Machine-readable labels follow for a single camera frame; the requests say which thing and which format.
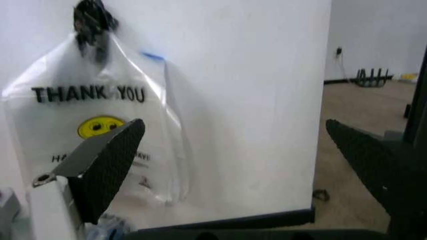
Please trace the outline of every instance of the white wall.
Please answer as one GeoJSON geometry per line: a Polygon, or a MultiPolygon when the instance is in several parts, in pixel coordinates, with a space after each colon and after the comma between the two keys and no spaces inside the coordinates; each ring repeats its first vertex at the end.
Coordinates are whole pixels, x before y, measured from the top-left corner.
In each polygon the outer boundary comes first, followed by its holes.
{"type": "MultiPolygon", "coordinates": [[[[1,84],[66,37],[75,3],[3,3],[1,84]]],[[[125,201],[112,211],[145,228],[310,208],[330,4],[106,0],[124,43],[166,58],[194,173],[178,206],[125,201]]],[[[0,183],[15,184],[15,173],[0,172],[0,183]]]]}
{"type": "Polygon", "coordinates": [[[344,78],[338,46],[348,77],[360,68],[417,73],[427,45],[426,10],[426,0],[332,0],[325,79],[344,78]]]}

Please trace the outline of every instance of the white plastic bag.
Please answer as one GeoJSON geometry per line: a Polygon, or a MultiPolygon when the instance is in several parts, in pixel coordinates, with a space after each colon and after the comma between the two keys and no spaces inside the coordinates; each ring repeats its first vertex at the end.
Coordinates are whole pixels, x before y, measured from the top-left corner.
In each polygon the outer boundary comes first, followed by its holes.
{"type": "Polygon", "coordinates": [[[165,62],[136,54],[111,32],[84,56],[69,38],[2,92],[24,182],[51,171],[84,139],[140,118],[145,134],[120,192],[175,203],[188,190],[180,121],[166,102],[165,62]]]}

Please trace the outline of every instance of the beige carpet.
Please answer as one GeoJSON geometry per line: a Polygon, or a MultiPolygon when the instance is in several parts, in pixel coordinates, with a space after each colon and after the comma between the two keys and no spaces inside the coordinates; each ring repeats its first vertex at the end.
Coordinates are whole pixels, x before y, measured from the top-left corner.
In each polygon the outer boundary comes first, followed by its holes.
{"type": "Polygon", "coordinates": [[[406,104],[412,102],[415,85],[388,82],[382,88],[354,84],[325,85],[314,189],[326,189],[329,202],[314,200],[314,224],[292,229],[370,229],[385,232],[389,216],[360,182],[329,137],[325,122],[336,119],[348,126],[383,136],[386,130],[403,132],[406,104]]]}

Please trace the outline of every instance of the smiley face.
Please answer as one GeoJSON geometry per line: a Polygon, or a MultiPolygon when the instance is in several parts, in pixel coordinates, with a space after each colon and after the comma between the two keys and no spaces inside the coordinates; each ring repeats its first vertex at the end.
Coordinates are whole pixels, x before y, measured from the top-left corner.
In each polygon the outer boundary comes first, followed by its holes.
{"type": "Polygon", "coordinates": [[[84,139],[108,133],[125,124],[124,121],[113,116],[96,116],[84,121],[78,127],[78,135],[84,139]]]}

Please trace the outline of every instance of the white board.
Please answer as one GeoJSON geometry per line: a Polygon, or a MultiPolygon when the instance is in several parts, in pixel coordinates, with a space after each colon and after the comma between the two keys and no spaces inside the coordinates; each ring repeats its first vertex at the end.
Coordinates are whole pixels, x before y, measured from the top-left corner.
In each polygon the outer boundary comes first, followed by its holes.
{"type": "MultiPolygon", "coordinates": [[[[192,172],[178,205],[115,199],[111,211],[150,228],[311,207],[330,0],[104,3],[124,43],[165,57],[192,172]]],[[[6,1],[2,86],[66,37],[75,4],[6,1]]],[[[2,141],[1,182],[17,188],[16,159],[2,141]]]]}

